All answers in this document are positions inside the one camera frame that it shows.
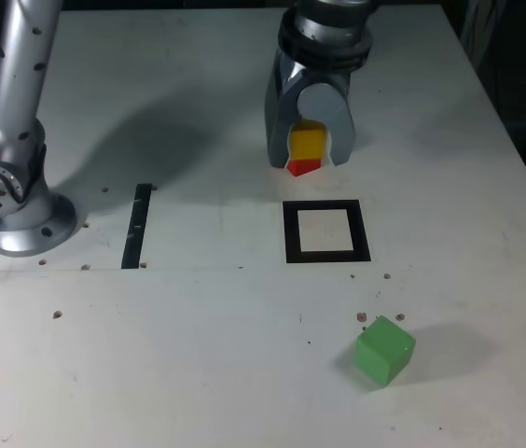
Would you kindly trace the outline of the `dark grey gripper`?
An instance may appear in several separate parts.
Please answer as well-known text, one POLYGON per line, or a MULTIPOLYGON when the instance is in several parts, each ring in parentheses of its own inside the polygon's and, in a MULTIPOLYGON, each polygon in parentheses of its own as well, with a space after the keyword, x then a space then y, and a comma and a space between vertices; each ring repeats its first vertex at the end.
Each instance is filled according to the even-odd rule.
POLYGON ((329 157, 334 165, 349 160, 355 140, 353 117, 345 97, 350 92, 350 83, 350 73, 311 69, 293 60, 282 49, 276 49, 264 107, 267 152, 272 167, 285 167, 289 157, 288 135, 299 114, 326 127, 331 137, 329 157), (295 91, 281 94, 292 81, 301 77, 328 81, 334 87, 316 83, 302 90, 299 96, 295 91))

